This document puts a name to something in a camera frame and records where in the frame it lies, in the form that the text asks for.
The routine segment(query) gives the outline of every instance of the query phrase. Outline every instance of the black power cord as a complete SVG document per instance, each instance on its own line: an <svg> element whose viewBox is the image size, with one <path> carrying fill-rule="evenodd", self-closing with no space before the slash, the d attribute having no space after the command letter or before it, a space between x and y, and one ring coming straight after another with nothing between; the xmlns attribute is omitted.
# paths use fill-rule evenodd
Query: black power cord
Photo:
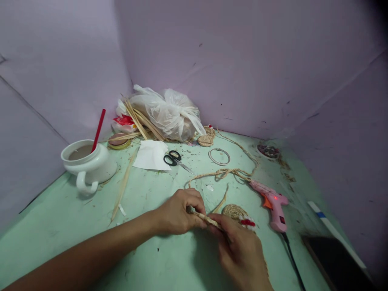
<svg viewBox="0 0 388 291"><path fill-rule="evenodd" d="M292 252L291 252L290 241L288 240L288 237L287 237L285 232L281 232L281 234L282 234L282 236L284 238L284 241L287 244L288 252L290 253L291 261L292 261L292 264L294 265L296 276L298 277L298 281L299 281L300 287L302 288L303 291L306 291L306 288L304 287L304 284L303 284L303 281L302 281L302 277L300 276L298 267L296 266L296 263L295 263L295 260L294 260L294 256L292 255Z"/></svg>

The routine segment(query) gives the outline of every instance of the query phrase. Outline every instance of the pink glue gun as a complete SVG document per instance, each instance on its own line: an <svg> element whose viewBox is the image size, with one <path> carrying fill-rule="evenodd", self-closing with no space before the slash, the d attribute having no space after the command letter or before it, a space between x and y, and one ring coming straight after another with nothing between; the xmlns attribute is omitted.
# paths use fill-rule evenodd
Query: pink glue gun
<svg viewBox="0 0 388 291"><path fill-rule="evenodd" d="M287 205L288 199L282 194L276 193L275 190L254 180L251 180L249 185L264 197L265 201L263 206L271 210L271 227L277 232L286 232L287 226L284 220L282 205Z"/></svg>

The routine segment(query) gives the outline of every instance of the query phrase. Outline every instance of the lavender backdrop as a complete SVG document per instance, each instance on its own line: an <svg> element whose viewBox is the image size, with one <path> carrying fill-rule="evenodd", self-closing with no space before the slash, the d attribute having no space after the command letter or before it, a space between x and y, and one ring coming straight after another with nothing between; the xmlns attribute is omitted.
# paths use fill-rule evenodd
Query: lavender backdrop
<svg viewBox="0 0 388 291"><path fill-rule="evenodd" d="M288 142L379 283L388 271L388 56L379 56Z"/></svg>
<svg viewBox="0 0 388 291"><path fill-rule="evenodd" d="M296 133L292 147L378 276L387 220L379 17L363 0L1 1L0 93L9 102L0 121L10 133L27 122L29 146L45 162L37 169L18 140L13 159L41 180L17 163L0 169L3 184L25 181L1 190L0 223L62 170L55 156L66 143L93 136L102 107L112 116L119 93L131 91L129 72L141 86L188 94L204 124L262 138ZM25 120L10 122L12 113ZM1 146L2 164L9 150Z"/></svg>
<svg viewBox="0 0 388 291"><path fill-rule="evenodd" d="M0 1L0 231L64 172L61 150L105 129L132 90L113 1Z"/></svg>
<svg viewBox="0 0 388 291"><path fill-rule="evenodd" d="M384 48L364 1L116 0L134 84L174 88L204 124L286 137Z"/></svg>

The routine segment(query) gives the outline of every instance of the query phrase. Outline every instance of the plastic bag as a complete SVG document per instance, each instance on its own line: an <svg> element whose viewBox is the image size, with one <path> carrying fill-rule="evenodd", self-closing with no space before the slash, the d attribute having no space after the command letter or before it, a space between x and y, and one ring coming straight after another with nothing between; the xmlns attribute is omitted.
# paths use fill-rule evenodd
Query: plastic bag
<svg viewBox="0 0 388 291"><path fill-rule="evenodd" d="M206 135L201 124L198 108L187 95L174 91L164 90L158 94L151 88L133 86L137 91L130 99L131 105L144 115L163 132L164 137L185 141L194 136Z"/></svg>
<svg viewBox="0 0 388 291"><path fill-rule="evenodd" d="M124 103L119 99L116 108L117 118L113 119L112 128L115 133L133 133L138 131L135 123L132 118L128 116L127 109L125 108Z"/></svg>

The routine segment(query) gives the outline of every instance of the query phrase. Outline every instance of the red ribbon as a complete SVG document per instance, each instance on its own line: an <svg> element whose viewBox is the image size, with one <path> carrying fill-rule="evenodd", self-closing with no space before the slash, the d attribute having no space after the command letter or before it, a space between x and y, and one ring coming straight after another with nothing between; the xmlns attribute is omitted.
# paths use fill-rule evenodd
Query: red ribbon
<svg viewBox="0 0 388 291"><path fill-rule="evenodd" d="M241 220L241 224L243 224L243 225L250 225L250 226L256 226L256 224L253 221L250 221L249 219Z"/></svg>

